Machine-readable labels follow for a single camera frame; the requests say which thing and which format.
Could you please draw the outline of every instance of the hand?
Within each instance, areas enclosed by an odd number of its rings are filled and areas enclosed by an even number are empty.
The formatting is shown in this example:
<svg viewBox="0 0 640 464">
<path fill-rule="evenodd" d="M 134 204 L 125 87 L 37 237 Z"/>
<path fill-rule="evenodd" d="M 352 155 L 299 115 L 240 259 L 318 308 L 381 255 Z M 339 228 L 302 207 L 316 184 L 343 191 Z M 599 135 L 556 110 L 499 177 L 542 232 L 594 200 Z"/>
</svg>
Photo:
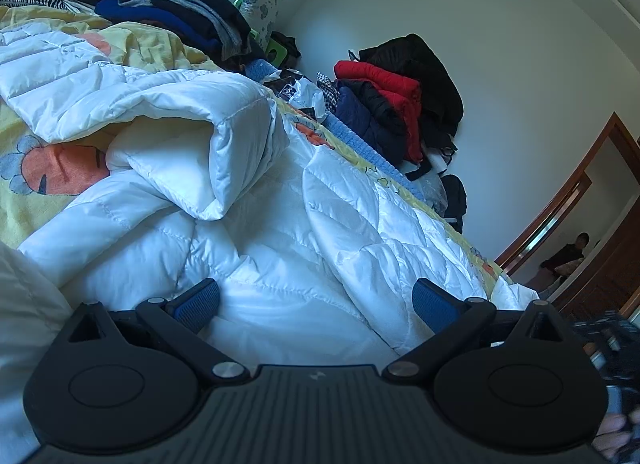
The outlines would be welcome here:
<svg viewBox="0 0 640 464">
<path fill-rule="evenodd" d="M 636 408 L 629 419 L 633 424 L 640 424 L 640 407 Z M 621 432 L 625 427 L 624 415 L 607 414 L 604 416 L 597 437 L 593 440 L 593 447 L 604 457 L 612 460 L 620 448 L 631 440 L 631 434 Z"/>
</svg>

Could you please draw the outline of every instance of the blue rubber grip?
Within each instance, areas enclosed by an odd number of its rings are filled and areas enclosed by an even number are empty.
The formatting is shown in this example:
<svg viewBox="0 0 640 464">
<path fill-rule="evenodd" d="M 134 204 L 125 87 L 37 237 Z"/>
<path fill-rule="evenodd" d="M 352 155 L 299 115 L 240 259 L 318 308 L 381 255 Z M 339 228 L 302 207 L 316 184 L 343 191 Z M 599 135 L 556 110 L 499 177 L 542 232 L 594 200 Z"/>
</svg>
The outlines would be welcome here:
<svg viewBox="0 0 640 464">
<path fill-rule="evenodd" d="M 213 278 L 207 278 L 171 300 L 164 310 L 197 334 L 218 313 L 219 306 L 220 288 Z"/>
<path fill-rule="evenodd" d="M 455 322 L 466 310 L 463 301 L 426 278 L 415 283 L 412 301 L 415 313 L 435 334 Z"/>
</svg>

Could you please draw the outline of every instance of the black jacket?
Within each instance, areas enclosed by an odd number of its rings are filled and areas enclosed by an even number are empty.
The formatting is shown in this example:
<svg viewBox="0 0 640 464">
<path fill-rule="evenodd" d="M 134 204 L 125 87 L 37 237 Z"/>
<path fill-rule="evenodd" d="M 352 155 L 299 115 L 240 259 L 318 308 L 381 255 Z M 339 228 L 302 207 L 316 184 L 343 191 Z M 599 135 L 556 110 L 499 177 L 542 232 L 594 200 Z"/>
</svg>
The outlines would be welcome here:
<svg viewBox="0 0 640 464">
<path fill-rule="evenodd" d="M 432 136 L 439 136 L 433 140 L 422 137 L 422 140 L 426 146 L 445 148 L 450 142 L 448 134 L 456 135 L 462 119 L 462 99 L 444 65 L 424 40 L 416 34 L 394 38 L 380 46 L 361 50 L 360 60 L 420 82 L 420 118 L 434 124 L 425 127 L 425 132 L 428 130 Z"/>
</svg>

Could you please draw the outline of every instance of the finger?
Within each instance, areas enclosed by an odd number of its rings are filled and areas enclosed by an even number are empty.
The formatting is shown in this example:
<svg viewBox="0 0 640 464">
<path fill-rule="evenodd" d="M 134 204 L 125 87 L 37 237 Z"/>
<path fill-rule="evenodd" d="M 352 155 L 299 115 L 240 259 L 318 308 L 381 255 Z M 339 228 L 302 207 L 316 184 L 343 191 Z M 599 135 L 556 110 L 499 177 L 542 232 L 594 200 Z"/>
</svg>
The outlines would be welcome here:
<svg viewBox="0 0 640 464">
<path fill-rule="evenodd" d="M 629 419 L 633 424 L 640 424 L 640 406 L 631 412 Z"/>
<path fill-rule="evenodd" d="M 598 451 L 620 449 L 631 440 L 630 433 L 606 433 L 593 440 L 593 447 Z"/>
<path fill-rule="evenodd" d="M 625 427 L 626 417 L 624 415 L 618 414 L 607 414 L 604 416 L 602 423 L 600 425 L 600 429 L 598 430 L 598 435 L 602 435 L 603 433 L 614 433 L 616 431 L 620 431 Z"/>
</svg>

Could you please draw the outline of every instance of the metal screw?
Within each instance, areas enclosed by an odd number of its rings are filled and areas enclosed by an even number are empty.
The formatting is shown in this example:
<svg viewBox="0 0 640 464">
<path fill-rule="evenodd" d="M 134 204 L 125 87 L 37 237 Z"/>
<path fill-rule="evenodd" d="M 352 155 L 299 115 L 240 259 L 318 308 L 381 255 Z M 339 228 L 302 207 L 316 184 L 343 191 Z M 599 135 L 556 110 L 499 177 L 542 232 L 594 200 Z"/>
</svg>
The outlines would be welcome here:
<svg viewBox="0 0 640 464">
<path fill-rule="evenodd" d="M 420 372 L 420 367 L 411 361 L 396 361 L 391 363 L 386 370 L 396 378 L 412 378 Z"/>
<path fill-rule="evenodd" d="M 225 361 L 218 363 L 212 369 L 213 375 L 222 379 L 232 379 L 241 376 L 244 367 L 235 361 Z"/>
</svg>

